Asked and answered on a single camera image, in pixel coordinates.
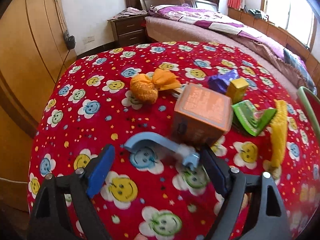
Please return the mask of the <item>yellow foam fruit net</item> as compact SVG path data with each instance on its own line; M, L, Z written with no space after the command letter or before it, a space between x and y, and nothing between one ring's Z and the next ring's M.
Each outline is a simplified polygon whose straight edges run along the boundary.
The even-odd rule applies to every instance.
M276 113L270 121L272 156L271 166L281 166L286 152L287 143L287 103L284 100L275 100Z

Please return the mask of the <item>light blue plastic hook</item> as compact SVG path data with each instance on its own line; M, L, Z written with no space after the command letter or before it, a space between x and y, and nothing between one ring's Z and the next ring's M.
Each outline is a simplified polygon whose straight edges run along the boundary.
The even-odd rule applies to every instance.
M182 165L191 170L195 170L199 164L200 154L196 152L195 148L174 142L158 133L140 132L130 137L124 144L124 148L133 154L143 148L153 150L152 146L160 146L171 152L174 157L178 157Z

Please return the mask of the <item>orange cardboard box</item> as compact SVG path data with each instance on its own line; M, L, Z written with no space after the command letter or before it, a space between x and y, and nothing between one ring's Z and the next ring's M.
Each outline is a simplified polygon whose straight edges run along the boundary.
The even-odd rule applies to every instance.
M189 145L214 145L232 126L231 98L211 89L186 85L174 107L172 135Z

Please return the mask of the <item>orange plastic bag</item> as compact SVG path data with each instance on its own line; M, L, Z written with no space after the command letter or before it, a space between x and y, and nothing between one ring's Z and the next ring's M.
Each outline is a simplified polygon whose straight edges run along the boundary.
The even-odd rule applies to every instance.
M156 69L152 77L138 74L130 81L130 90L140 102L155 103L159 91L180 88L177 76L169 70Z

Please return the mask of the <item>red basin green rim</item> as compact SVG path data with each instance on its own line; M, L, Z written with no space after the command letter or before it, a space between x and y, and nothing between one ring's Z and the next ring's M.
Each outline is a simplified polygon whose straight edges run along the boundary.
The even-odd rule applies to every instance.
M311 90L304 86L300 86L297 90L298 102L302 106L302 109L308 117L313 127L317 141L319 142L320 127L319 127L319 111L320 104L319 98L315 96Z

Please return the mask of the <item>purple crumpled wrapper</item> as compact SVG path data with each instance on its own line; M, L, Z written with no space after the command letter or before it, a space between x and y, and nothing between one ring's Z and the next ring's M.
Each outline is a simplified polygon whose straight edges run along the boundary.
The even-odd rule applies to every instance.
M210 76L208 79L209 89L221 94L226 94L227 88L231 81L238 79L240 76L236 69L227 71L225 74L217 74Z

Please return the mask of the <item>red smiley flower blanket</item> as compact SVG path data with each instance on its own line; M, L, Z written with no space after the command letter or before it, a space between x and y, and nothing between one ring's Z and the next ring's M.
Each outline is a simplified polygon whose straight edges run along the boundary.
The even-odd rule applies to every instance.
M176 98L161 91L153 104L135 99L131 79L169 70L180 83L207 86L208 78L236 70L249 87L245 99L259 109L284 100L286 155L276 183L292 237L319 207L319 144L302 108L262 60L226 42L163 42L105 51L73 63L43 111L29 165L29 208L47 174L66 176L112 144L116 157L93 205L113 239L203 239L223 198L203 171L178 168L169 155L147 153L130 161L124 143L139 132L172 133Z

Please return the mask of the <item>wooden wardrobe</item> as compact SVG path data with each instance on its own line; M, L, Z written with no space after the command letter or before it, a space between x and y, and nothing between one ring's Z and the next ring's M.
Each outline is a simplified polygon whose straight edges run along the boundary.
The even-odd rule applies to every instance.
M1 1L1 201L27 211L33 138L58 79L75 61L61 0Z

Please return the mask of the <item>wooden window cabinet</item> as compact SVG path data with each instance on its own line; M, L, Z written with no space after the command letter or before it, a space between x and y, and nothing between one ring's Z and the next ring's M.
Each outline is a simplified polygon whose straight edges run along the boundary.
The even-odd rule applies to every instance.
M307 71L311 75L312 80L319 88L319 61L312 55L311 49L306 48L306 46L281 27L276 27L272 23L255 19L252 15L241 10L228 8L228 16L260 31L300 56L305 62Z

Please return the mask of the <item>black charger on wardrobe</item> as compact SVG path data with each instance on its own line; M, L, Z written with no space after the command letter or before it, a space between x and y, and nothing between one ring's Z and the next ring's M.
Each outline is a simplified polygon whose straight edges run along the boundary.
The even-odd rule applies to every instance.
M72 50L75 48L75 44L76 44L75 37L73 35L70 35L68 31L65 31L63 33L63 40L68 50Z

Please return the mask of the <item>clothes on window cabinet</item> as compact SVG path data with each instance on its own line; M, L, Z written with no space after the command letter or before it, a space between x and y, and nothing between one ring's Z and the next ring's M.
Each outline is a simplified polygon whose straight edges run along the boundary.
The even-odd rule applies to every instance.
M256 19L260 19L260 20L263 20L263 21L266 21L266 22L268 21L268 15L265 12L261 11L261 10L249 9L248 13L250 15L252 15Z

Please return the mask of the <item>dark wooden nightstand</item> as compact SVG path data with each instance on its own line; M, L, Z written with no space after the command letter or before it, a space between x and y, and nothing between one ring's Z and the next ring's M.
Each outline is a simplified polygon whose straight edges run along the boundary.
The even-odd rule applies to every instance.
M147 14L108 20L117 47L148 43L145 27Z

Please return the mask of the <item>purple patterned quilt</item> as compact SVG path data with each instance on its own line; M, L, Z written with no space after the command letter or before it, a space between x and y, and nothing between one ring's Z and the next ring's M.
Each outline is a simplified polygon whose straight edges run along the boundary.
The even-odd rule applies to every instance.
M262 32L234 20L220 12L206 9L192 8L186 5L162 4L150 7L148 10L152 16L167 20L195 25L203 29L238 35L250 40L267 45L277 57L284 59L285 47L277 41L266 36Z

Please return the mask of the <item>cloth on nightstand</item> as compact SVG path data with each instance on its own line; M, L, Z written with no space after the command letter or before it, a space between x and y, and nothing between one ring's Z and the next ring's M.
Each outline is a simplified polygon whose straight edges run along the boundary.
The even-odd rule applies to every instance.
M117 20L120 18L126 18L131 16L140 16L140 15L146 15L147 12L145 10L139 10L133 7L128 7L124 9L123 11L119 12L118 14L114 15L112 18L109 18L109 21Z

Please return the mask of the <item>dark wooden bed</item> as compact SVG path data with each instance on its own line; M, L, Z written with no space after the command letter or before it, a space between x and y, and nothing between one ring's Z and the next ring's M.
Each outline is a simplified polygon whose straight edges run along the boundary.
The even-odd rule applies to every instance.
M215 32L201 27L167 20L160 17L155 17L149 14L150 7L162 4L169 5L186 5L192 8L206 9L214 12L219 12L220 0L125 0L127 7L135 7L147 12L146 31L148 36L158 42L164 41L216 41L224 42L226 38L230 38L239 44L242 44L249 50L258 54L272 66L274 66L281 74L283 74L294 86L305 86L304 77L298 70L290 64L285 63L284 59L276 56L276 54L265 44L240 37L238 35L225 34Z

